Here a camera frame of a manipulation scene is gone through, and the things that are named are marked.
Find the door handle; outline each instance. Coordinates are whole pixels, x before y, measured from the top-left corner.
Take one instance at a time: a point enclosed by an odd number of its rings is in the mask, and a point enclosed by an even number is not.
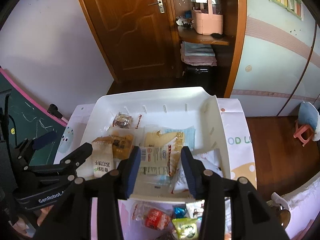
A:
[[[148,6],[156,5],[156,4],[159,6],[160,13],[164,13],[164,6],[163,6],[163,3],[162,3],[162,0],[157,0],[157,2],[148,4]]]

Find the wooden floor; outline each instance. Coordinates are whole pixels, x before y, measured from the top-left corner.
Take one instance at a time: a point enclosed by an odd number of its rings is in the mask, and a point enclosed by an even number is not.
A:
[[[265,200],[300,187],[320,171],[317,143],[293,138],[296,117],[248,117],[258,191]]]
[[[212,73],[207,75],[186,75],[183,79],[162,78],[112,84],[108,94],[131,91],[202,86],[211,95],[223,97],[224,86]],[[249,117],[247,123],[252,138],[257,172],[258,191],[267,201],[273,192],[286,194],[300,187],[320,171],[317,144],[313,141],[302,147],[293,138],[296,117]]]

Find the white plastic tray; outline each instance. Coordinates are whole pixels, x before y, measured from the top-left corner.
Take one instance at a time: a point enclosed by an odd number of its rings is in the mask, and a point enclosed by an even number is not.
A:
[[[194,126],[196,138],[193,154],[219,148],[224,177],[230,179],[227,142],[217,98],[207,94],[203,88],[174,88],[103,96],[94,106],[81,145],[105,135],[104,132],[119,112],[133,117],[142,114],[139,127],[158,125],[184,129]],[[90,157],[77,169],[77,174],[87,180],[93,179]],[[164,203],[190,201],[188,192],[170,194],[166,186],[159,189],[138,180],[130,198]]]

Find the pink basket handle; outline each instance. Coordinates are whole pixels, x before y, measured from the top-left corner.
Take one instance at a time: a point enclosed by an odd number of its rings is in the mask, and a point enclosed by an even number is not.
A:
[[[212,11],[212,0],[207,0],[207,2],[208,2],[209,15],[212,16],[212,15],[213,15],[213,11]],[[203,3],[200,3],[200,9],[203,10]]]

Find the green snack package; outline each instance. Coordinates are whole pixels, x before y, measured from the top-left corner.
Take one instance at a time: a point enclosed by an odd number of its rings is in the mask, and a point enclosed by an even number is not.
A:
[[[190,240],[198,238],[197,219],[177,218],[172,223],[177,230],[179,240]]]

